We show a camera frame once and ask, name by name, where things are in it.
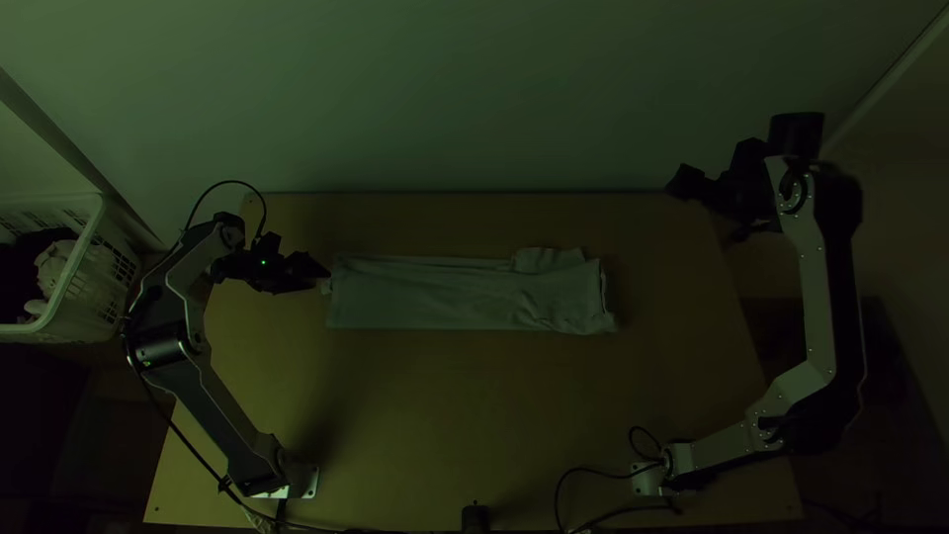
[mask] laundry basket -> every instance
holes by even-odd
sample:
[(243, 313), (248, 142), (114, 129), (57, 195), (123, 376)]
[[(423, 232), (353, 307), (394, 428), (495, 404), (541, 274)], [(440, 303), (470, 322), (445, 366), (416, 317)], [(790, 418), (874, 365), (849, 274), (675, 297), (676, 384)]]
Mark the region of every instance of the laundry basket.
[(140, 266), (125, 233), (110, 217), (113, 209), (97, 194), (0, 202), (0, 242), (64, 226), (79, 235), (45, 312), (29, 324), (0, 324), (0, 341), (65, 343), (112, 337)]

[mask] folded cloth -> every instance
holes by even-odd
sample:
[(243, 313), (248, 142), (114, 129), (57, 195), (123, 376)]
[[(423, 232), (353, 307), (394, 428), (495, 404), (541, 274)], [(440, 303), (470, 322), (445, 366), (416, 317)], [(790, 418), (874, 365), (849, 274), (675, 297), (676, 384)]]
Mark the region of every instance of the folded cloth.
[(580, 249), (525, 248), (506, 260), (336, 256), (330, 328), (407, 330), (616, 330), (606, 278)]

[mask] wire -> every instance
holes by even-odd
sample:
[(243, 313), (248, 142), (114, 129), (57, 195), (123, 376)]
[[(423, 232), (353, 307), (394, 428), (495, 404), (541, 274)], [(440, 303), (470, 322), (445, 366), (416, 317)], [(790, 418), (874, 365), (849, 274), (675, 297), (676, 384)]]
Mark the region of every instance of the wire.
[(155, 398), (155, 393), (152, 392), (151, 388), (148, 386), (148, 382), (146, 382), (144, 377), (141, 375), (141, 372), (137, 368), (133, 370), (135, 371), (135, 375), (138, 377), (138, 380), (141, 382), (142, 388), (145, 389), (145, 394), (148, 396), (148, 400), (150, 401), (151, 405), (155, 408), (155, 411), (157, 411), (158, 414), (161, 416), (161, 418), (164, 419), (166, 423), (168, 423), (168, 427), (171, 428), (171, 431), (174, 432), (176, 436), (178, 436), (178, 439), (180, 439), (181, 442), (185, 445), (185, 448), (191, 451), (191, 454), (193, 454), (195, 458), (198, 459), (198, 462), (200, 462), (201, 465), (208, 471), (208, 473), (210, 473), (211, 476), (214, 477), (215, 481), (217, 481), (217, 488), (223, 491), (227, 496), (229, 496), (230, 499), (234, 501), (234, 503), (236, 503), (241, 508), (247, 510), (248, 513), (256, 515), (267, 521), (271, 521), (277, 525), (282, 525), (282, 526), (287, 526), (287, 527), (292, 527), (292, 528), (299, 528), (302, 530), (309, 530), (311, 532), (322, 532), (323, 534), (339, 534), (339, 531), (328, 529), (328, 528), (320, 528), (320, 527), (315, 527), (311, 525), (303, 525), (300, 523), (294, 523), (292, 521), (286, 521), (284, 519), (278, 519), (277, 517), (273, 517), (263, 512), (259, 512), (251, 508), (247, 504), (244, 504), (244, 502), (240, 500), (240, 498), (236, 494), (234, 494), (234, 491), (230, 488), (229, 477), (225, 476), (225, 478), (223, 478), (221, 475), (217, 474), (217, 471), (215, 471), (215, 468), (211, 467), (211, 465), (205, 460), (205, 458), (201, 455), (201, 453), (199, 453), (198, 450), (195, 449), (195, 446), (192, 445), (190, 441), (188, 441), (188, 438), (186, 438), (185, 435), (181, 432), (181, 429), (178, 428), (178, 425), (175, 424), (175, 422), (171, 420), (171, 416), (165, 413), (165, 410), (161, 408), (161, 404), (159, 404), (158, 399)]
[(561, 475), (561, 479), (557, 481), (557, 488), (554, 489), (554, 520), (557, 522), (558, 532), (560, 532), (561, 534), (566, 534), (566, 531), (563, 530), (563, 523), (561, 522), (561, 487), (563, 486), (563, 481), (565, 481), (567, 477), (569, 477), (570, 475), (574, 473), (588, 473), (590, 475), (597, 475), (597, 476), (604, 477), (607, 479), (621, 481), (621, 480), (631, 479), (632, 477), (635, 477), (636, 475), (639, 475), (640, 473), (645, 473), (646, 471), (649, 471), (650, 469), (655, 469), (655, 468), (660, 468), (660, 467), (664, 467), (663, 464), (661, 463), (649, 464), (635, 471), (624, 473), (623, 475), (614, 475), (612, 473), (606, 473), (604, 471), (598, 471), (595, 469), (590, 469), (590, 468), (585, 468), (585, 467), (575, 467), (575, 468), (570, 468), (566, 470), (566, 472), (563, 473), (563, 475)]
[[(657, 452), (657, 455), (656, 455), (656, 456), (648, 455), (648, 454), (643, 454), (643, 452), (640, 451), (639, 448), (637, 448), (636, 442), (633, 441), (633, 435), (634, 435), (635, 433), (637, 433), (637, 432), (641, 432), (641, 433), (645, 434), (646, 437), (649, 438), (650, 441), (652, 441), (652, 445), (655, 446), (655, 450), (656, 450), (656, 452)], [(641, 426), (631, 426), (631, 427), (630, 427), (630, 431), (629, 431), (629, 433), (626, 435), (626, 437), (627, 437), (627, 439), (630, 441), (630, 447), (633, 448), (633, 452), (635, 452), (640, 458), (642, 458), (642, 459), (644, 459), (644, 460), (651, 460), (651, 461), (653, 461), (653, 462), (661, 462), (661, 461), (662, 461), (662, 458), (658, 456), (658, 455), (662, 454), (662, 446), (659, 445), (659, 440), (655, 439), (655, 436), (653, 436), (651, 432), (649, 432), (648, 430), (646, 430), (645, 428), (643, 428), (643, 427), (641, 427)]]
[(210, 193), (211, 191), (217, 189), (218, 187), (220, 187), (220, 186), (222, 186), (222, 185), (227, 185), (227, 184), (238, 184), (238, 185), (242, 185), (242, 186), (246, 187), (247, 189), (253, 191), (254, 194), (257, 195), (257, 198), (260, 199), (260, 204), (261, 204), (261, 206), (263, 206), (264, 213), (263, 213), (263, 215), (260, 217), (260, 222), (257, 224), (257, 232), (254, 233), (254, 240), (256, 241), (257, 239), (260, 239), (260, 235), (261, 235), (261, 233), (262, 233), (263, 230), (264, 230), (264, 223), (267, 221), (267, 203), (264, 201), (264, 196), (260, 194), (260, 191), (257, 191), (257, 188), (255, 188), (254, 186), (248, 184), (247, 182), (242, 182), (242, 181), (240, 181), (240, 180), (221, 180), (220, 182), (217, 182), (216, 184), (214, 184), (214, 185), (212, 185), (211, 187), (209, 187), (208, 189), (206, 189), (205, 192), (202, 193), (200, 197), (198, 197), (198, 201), (195, 202), (195, 206), (191, 209), (191, 213), (188, 214), (188, 220), (185, 221), (185, 227), (184, 227), (184, 229), (181, 230), (182, 235), (184, 235), (184, 233), (185, 233), (186, 231), (188, 231), (188, 228), (191, 227), (191, 223), (192, 223), (192, 221), (193, 221), (194, 218), (195, 218), (195, 213), (198, 212), (198, 206), (201, 205), (201, 202), (205, 199), (205, 197), (208, 195), (208, 193)]
[(171, 248), (169, 248), (168, 251), (165, 252), (165, 255), (162, 256), (160, 260), (158, 260), (158, 263), (156, 263), (156, 265), (161, 265), (162, 262), (168, 259), (168, 257), (171, 256), (171, 254), (175, 251), (175, 249), (178, 248), (178, 245), (181, 244), (181, 238), (184, 237), (185, 232), (187, 232), (188, 229), (191, 228), (191, 223), (194, 222), (195, 214), (198, 212), (198, 207), (201, 206), (201, 202), (204, 201), (208, 193), (210, 193), (211, 191), (217, 189), (218, 187), (222, 185), (228, 185), (228, 184), (242, 185), (246, 187), (247, 189), (253, 191), (254, 194), (257, 195), (257, 198), (260, 199), (260, 205), (263, 207), (264, 213), (263, 215), (261, 215), (260, 222), (257, 224), (257, 231), (254, 233), (253, 241), (256, 242), (257, 240), (260, 239), (260, 236), (264, 231), (264, 223), (267, 221), (267, 201), (264, 200), (264, 196), (260, 194), (260, 191), (257, 191), (257, 188), (248, 184), (247, 182), (243, 182), (241, 180), (221, 180), (220, 182), (217, 182), (216, 184), (211, 185), (211, 187), (206, 189), (205, 192), (202, 193), (200, 197), (198, 197), (198, 200), (195, 202), (195, 205), (192, 206), (191, 212), (188, 214), (188, 218), (185, 220), (185, 225), (184, 227), (182, 227), (181, 233), (178, 234), (178, 238), (175, 240), (175, 243), (171, 245)]
[(593, 528), (596, 525), (606, 521), (607, 519), (612, 519), (617, 515), (624, 515), (627, 513), (645, 511), (645, 510), (672, 510), (676, 514), (682, 513), (682, 510), (674, 506), (670, 501), (667, 501), (666, 504), (646, 504), (643, 506), (624, 506), (622, 508), (617, 508), (611, 512), (606, 512), (603, 515), (597, 516), (589, 521), (584, 522), (580, 526), (574, 528), (571, 532), (582, 532), (588, 528)]

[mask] black cable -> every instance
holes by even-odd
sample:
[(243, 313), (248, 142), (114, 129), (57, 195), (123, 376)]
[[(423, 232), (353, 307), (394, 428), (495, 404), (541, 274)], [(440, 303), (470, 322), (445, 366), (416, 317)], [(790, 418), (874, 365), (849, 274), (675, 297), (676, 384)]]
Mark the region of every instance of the black cable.
[(649, 464), (643, 468), (637, 469), (635, 471), (630, 471), (629, 473), (625, 473), (623, 475), (614, 475), (612, 473), (606, 473), (604, 471), (598, 471), (595, 469), (590, 469), (590, 468), (585, 468), (585, 467), (575, 467), (575, 468), (566, 470), (566, 472), (563, 473), (563, 475), (561, 475), (561, 479), (557, 481), (557, 487), (554, 489), (554, 520), (557, 522), (557, 530), (561, 534), (566, 534), (566, 531), (563, 530), (563, 523), (561, 523), (561, 487), (563, 486), (563, 481), (565, 481), (566, 478), (569, 477), (570, 475), (574, 473), (588, 473), (590, 475), (597, 475), (600, 477), (605, 477), (607, 479), (621, 481), (621, 480), (631, 479), (632, 477), (635, 477), (636, 475), (639, 475), (640, 473), (645, 473), (646, 471), (650, 469), (655, 469), (655, 468), (660, 468), (660, 467), (664, 467), (663, 464), (661, 463)]
[(195, 206), (191, 209), (191, 213), (188, 214), (188, 220), (185, 221), (185, 227), (184, 229), (181, 230), (182, 234), (188, 231), (188, 228), (191, 227), (191, 222), (195, 218), (195, 213), (198, 212), (198, 206), (201, 205), (201, 202), (205, 199), (208, 193), (210, 193), (211, 191), (217, 189), (218, 187), (222, 185), (227, 185), (227, 184), (242, 185), (246, 187), (247, 189), (253, 191), (254, 194), (257, 195), (257, 198), (260, 199), (260, 205), (263, 207), (264, 213), (260, 217), (260, 223), (257, 224), (257, 232), (254, 234), (254, 240), (256, 241), (257, 239), (260, 239), (260, 235), (264, 230), (264, 223), (267, 221), (267, 203), (264, 202), (264, 196), (260, 194), (260, 191), (257, 191), (257, 188), (248, 184), (247, 182), (242, 182), (240, 180), (221, 180), (220, 182), (217, 182), (216, 184), (206, 189), (205, 192), (202, 193), (200, 197), (198, 197), (198, 201), (195, 202)]
[(612, 519), (617, 515), (624, 515), (627, 513), (645, 511), (645, 510), (672, 510), (676, 514), (682, 513), (682, 510), (675, 507), (671, 501), (668, 501), (666, 504), (646, 504), (643, 506), (623, 506), (622, 508), (617, 508), (611, 512), (606, 512), (603, 515), (597, 516), (589, 521), (582, 523), (580, 526), (574, 528), (572, 532), (582, 532), (588, 528), (593, 528), (596, 525), (606, 521), (607, 519)]
[(260, 194), (260, 191), (257, 191), (257, 188), (248, 184), (247, 182), (243, 182), (241, 180), (221, 180), (220, 182), (217, 182), (216, 184), (211, 185), (211, 187), (206, 189), (205, 192), (202, 193), (200, 197), (198, 197), (198, 200), (195, 202), (195, 205), (192, 206), (191, 208), (191, 212), (188, 214), (188, 218), (185, 220), (185, 225), (184, 227), (182, 227), (181, 233), (178, 234), (178, 239), (175, 240), (175, 244), (171, 245), (171, 248), (169, 248), (168, 251), (165, 252), (165, 255), (162, 256), (162, 258), (158, 261), (156, 265), (161, 265), (161, 263), (165, 261), (166, 259), (168, 259), (168, 257), (171, 256), (171, 254), (178, 247), (178, 244), (181, 242), (181, 238), (185, 235), (185, 232), (188, 231), (189, 228), (191, 228), (191, 223), (194, 221), (195, 214), (198, 212), (198, 207), (201, 206), (201, 202), (205, 199), (208, 193), (210, 193), (211, 191), (217, 189), (218, 187), (222, 185), (227, 185), (227, 184), (242, 185), (246, 187), (247, 189), (250, 189), (251, 191), (253, 191), (254, 194), (257, 195), (257, 198), (260, 199), (260, 205), (263, 207), (264, 213), (263, 215), (261, 215), (260, 222), (257, 224), (257, 231), (254, 233), (253, 241), (257, 241), (260, 239), (261, 233), (263, 233), (264, 231), (264, 223), (267, 221), (267, 202), (264, 201), (264, 196)]
[[(656, 451), (655, 455), (643, 454), (643, 452), (640, 451), (640, 449), (636, 446), (636, 442), (633, 440), (633, 434), (637, 432), (641, 432), (645, 434), (646, 437), (649, 438), (650, 441), (652, 441), (652, 445), (655, 447), (655, 451)], [(655, 439), (655, 436), (653, 436), (652, 433), (646, 430), (645, 428), (641, 426), (631, 426), (629, 433), (627, 433), (626, 435), (626, 438), (629, 440), (630, 447), (633, 448), (633, 452), (635, 452), (643, 460), (650, 460), (653, 462), (662, 461), (662, 458), (659, 457), (659, 455), (662, 454), (662, 446), (659, 445), (659, 440)]]

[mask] floor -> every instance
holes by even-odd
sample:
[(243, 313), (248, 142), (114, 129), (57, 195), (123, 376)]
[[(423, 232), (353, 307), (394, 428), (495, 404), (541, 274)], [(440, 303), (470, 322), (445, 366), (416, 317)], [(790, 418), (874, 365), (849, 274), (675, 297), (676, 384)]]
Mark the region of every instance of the floor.
[[(717, 222), (717, 227), (721, 235), (727, 234), (727, 228), (721, 222)], [(753, 242), (728, 246), (723, 239), (723, 245), (738, 282), (745, 276), (760, 276), (758, 270), (763, 268), (762, 265), (781, 259), (756, 256)], [(779, 276), (788, 276), (789, 273), (793, 276), (793, 270), (781, 268), (777, 272), (783, 273)], [(775, 283), (794, 285), (793, 280)], [(742, 284), (736, 285), (740, 292)], [(773, 377), (793, 365), (798, 355), (803, 354), (800, 301), (759, 297), (742, 295), (742, 305), (762, 368)], [(866, 328), (870, 376), (864, 390), (864, 410), (836, 449), (819, 456), (792, 459), (801, 495), (851, 516), (864, 517), (867, 521), (942, 525), (949, 532), (949, 513), (944, 512), (949, 495), (949, 461), (943, 444), (903, 360), (899, 341), (888, 328), (886, 311), (870, 299), (864, 303), (864, 313), (865, 323), (874, 325)], [(136, 443), (123, 438), (118, 444), (97, 448), (101, 453), (97, 458), (128, 467), (124, 471), (129, 480), (110, 481), (110, 487), (119, 489), (129, 508), (125, 513), (104, 513), (96, 517), (87, 530), (88, 534), (252, 532), (249, 529), (138, 523), (135, 519), (140, 517), (144, 508), (164, 435), (161, 421), (142, 402), (138, 384), (126, 367), (117, 343), (87, 347), (84, 353), (68, 352), (60, 356), (95, 366), (97, 371), (91, 379), (89, 395), (106, 406), (102, 413), (112, 418), (107, 420), (113, 420), (116, 425), (137, 421), (137, 439), (132, 440)], [(656, 532), (791, 534), (850, 531), (836, 517), (839, 515), (837, 512), (812, 505), (806, 506), (805, 510), (806, 518), (800, 521)], [(854, 531), (869, 530), (856, 528)]]

